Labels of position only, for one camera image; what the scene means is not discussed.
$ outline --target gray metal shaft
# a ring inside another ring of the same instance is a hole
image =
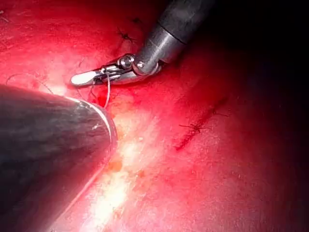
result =
[[[134,71],[150,75],[159,61],[171,63],[208,16],[213,3],[214,0],[173,0],[136,54]]]
[[[109,161],[116,130],[84,101],[0,85],[0,228],[44,232]]]

